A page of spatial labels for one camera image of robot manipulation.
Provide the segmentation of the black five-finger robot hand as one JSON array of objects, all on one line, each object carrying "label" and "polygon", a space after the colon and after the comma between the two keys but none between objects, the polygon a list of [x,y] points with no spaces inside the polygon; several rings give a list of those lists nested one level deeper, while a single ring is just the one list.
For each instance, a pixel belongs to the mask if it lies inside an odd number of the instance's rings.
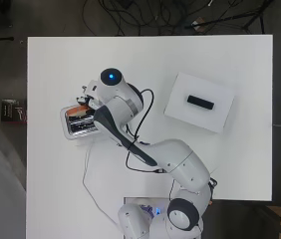
[{"label": "black five-finger robot hand", "polygon": [[77,103],[81,106],[87,106],[93,110],[97,110],[102,103],[97,96],[97,85],[82,86],[83,94],[77,97]]}]

